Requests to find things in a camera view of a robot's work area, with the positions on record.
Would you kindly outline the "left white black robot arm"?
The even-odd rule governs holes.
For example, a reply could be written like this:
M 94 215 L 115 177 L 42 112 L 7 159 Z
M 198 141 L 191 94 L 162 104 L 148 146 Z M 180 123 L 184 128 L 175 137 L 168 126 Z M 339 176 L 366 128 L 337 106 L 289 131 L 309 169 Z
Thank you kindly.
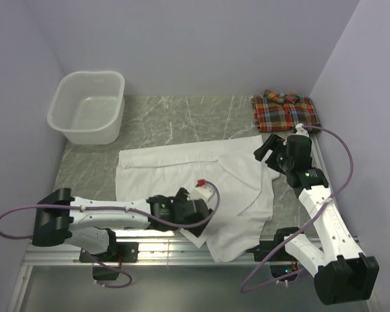
M 38 203 L 32 245 L 69 244 L 112 261 L 118 253 L 117 229 L 187 229 L 199 237 L 213 216 L 208 203 L 215 195 L 204 185 L 191 191 L 180 188 L 175 196 L 111 202 L 72 196 L 70 188 L 60 188 Z

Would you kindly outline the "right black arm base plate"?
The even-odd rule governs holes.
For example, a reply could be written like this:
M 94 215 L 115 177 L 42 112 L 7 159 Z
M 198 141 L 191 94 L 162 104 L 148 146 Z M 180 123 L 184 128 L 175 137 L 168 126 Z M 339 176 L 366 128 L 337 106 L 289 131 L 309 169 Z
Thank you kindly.
M 276 246 L 273 240 L 261 240 L 256 247 L 248 250 L 253 253 L 255 262 L 261 262 Z M 284 248 L 278 250 L 269 260 L 269 269 L 273 278 L 279 278 L 299 270 L 298 261 Z

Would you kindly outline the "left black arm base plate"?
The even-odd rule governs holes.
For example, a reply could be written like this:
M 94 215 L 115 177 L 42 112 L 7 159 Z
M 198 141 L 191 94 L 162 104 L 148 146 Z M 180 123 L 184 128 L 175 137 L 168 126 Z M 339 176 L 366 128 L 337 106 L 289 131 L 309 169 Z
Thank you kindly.
M 92 263 L 92 277 L 97 282 L 116 281 L 126 263 L 136 263 L 138 259 L 138 242 L 119 242 L 113 252 L 88 255 L 80 251 L 80 263 Z

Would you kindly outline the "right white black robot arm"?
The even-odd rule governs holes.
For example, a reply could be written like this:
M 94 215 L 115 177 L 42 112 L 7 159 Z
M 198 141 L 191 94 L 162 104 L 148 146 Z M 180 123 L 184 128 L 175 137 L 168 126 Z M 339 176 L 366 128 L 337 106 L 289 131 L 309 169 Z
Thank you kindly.
M 283 174 L 310 221 L 301 228 L 277 230 L 273 250 L 262 264 L 275 255 L 292 257 L 313 277 L 319 300 L 325 305 L 365 301 L 371 297 L 380 267 L 375 257 L 365 255 L 345 225 L 333 200 L 324 172 L 313 166 L 312 140 L 307 133 L 287 138 L 271 134 L 255 150 L 257 161 Z

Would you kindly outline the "white long sleeve shirt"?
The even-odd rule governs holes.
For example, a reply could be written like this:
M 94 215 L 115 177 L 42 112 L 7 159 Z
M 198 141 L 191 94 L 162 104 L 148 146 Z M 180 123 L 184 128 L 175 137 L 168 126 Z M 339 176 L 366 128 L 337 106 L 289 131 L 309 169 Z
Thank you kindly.
M 218 263 L 230 262 L 259 244 L 273 215 L 273 179 L 279 174 L 254 157 L 260 135 L 123 150 L 116 169 L 119 202 L 154 195 L 173 196 L 179 188 L 192 190 L 199 179 L 212 182 L 220 193 L 217 213 L 196 237 L 181 230 L 196 247 L 207 245 Z

